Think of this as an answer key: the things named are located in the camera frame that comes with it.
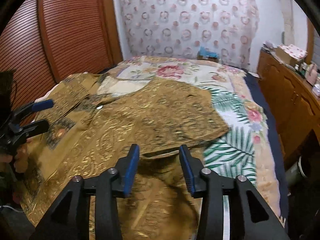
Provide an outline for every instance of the floral blanket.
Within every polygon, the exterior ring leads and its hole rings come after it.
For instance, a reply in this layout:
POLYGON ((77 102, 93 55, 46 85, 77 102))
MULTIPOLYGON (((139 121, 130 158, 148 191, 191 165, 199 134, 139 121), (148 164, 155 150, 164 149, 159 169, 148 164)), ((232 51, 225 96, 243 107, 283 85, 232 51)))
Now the floral blanket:
MULTIPOLYGON (((281 218, 279 184, 266 116, 252 99, 243 79, 244 71, 210 61, 142 56, 124 61, 108 73, 131 81, 150 80, 155 76, 169 78, 209 90, 212 106, 230 130, 204 151, 204 165, 222 176, 247 176, 285 224, 281 218)), ((225 201, 225 217, 228 213, 225 201)))

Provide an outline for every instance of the white cable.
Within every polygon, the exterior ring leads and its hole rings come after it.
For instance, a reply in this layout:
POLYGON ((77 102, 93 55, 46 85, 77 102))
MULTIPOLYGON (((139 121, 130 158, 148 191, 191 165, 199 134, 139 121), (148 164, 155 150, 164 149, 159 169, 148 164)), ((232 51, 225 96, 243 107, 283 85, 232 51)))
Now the white cable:
POLYGON ((0 208, 10 208, 10 209, 12 209, 12 210, 15 211, 15 212, 23 213, 23 211, 16 210, 15 208, 13 208, 13 207, 11 207, 11 206, 7 206, 7 205, 0 206, 0 208))

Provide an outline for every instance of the red-brown slatted door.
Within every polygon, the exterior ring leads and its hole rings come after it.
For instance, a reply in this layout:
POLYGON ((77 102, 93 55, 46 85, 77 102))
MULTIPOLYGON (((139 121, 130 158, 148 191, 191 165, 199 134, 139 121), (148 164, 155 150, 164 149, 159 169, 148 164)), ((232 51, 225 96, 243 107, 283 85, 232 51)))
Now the red-brown slatted door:
POLYGON ((110 68, 98 0, 43 0, 45 29, 62 79, 110 68))
POLYGON ((14 79, 18 90, 13 108, 43 96, 56 84, 40 38, 37 0, 26 0, 0 36, 0 71, 9 69, 17 70, 14 79))

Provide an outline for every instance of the human hand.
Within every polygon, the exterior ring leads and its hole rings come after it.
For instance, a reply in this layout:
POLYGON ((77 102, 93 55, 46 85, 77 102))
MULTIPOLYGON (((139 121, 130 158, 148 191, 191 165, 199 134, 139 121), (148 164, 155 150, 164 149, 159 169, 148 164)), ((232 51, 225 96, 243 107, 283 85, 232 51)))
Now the human hand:
MULTIPOLYGON (((17 173, 24 173, 28 168, 28 151, 27 151, 27 143, 21 145, 17 149, 17 154, 14 157, 15 162, 13 166, 17 173)), ((8 154, 0 154, 0 163, 10 163, 12 161, 12 155, 8 154)))

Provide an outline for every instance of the trash can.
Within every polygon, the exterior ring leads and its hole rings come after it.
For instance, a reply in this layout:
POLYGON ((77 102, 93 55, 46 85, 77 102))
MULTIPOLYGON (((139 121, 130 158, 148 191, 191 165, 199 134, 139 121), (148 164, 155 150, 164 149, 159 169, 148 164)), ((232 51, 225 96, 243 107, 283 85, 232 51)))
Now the trash can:
POLYGON ((288 186, 291 187, 301 181, 310 177, 311 165, 306 157, 299 157, 299 160, 285 173, 285 178, 288 186))

